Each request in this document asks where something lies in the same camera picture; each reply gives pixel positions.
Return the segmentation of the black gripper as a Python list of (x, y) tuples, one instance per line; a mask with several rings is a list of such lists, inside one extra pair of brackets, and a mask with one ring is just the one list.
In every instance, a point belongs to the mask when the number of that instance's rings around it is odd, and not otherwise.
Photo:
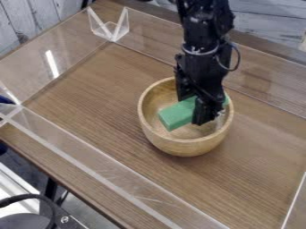
[(233, 47), (219, 44), (211, 50), (182, 45), (175, 55), (175, 90), (179, 101), (197, 97), (191, 123), (201, 126), (213, 121), (226, 100), (222, 81), (230, 68)]

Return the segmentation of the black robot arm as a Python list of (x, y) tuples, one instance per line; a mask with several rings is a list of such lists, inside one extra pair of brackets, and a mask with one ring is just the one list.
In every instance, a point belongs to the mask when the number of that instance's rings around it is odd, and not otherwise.
[(191, 123), (213, 121), (223, 110), (222, 81), (231, 67), (233, 42), (229, 33), (234, 14), (229, 0), (175, 0), (183, 28), (182, 54), (175, 55), (177, 97), (195, 98)]

